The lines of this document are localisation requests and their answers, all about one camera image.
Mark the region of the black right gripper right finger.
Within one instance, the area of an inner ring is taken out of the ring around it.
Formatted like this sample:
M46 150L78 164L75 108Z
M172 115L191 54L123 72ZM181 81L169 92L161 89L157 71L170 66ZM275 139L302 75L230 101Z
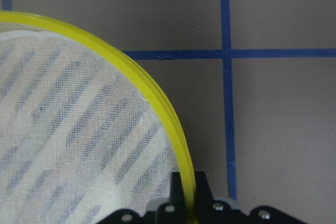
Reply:
M256 207L244 214L229 200L215 199L204 172L195 172L195 218L198 223L303 223L276 208Z

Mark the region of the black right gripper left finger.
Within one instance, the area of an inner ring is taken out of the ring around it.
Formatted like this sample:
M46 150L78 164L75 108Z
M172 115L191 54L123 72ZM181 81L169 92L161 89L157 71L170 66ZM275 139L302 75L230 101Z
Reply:
M187 211L179 172L171 174L169 198L148 203L146 213L140 216L131 209L119 209L100 223L187 223Z

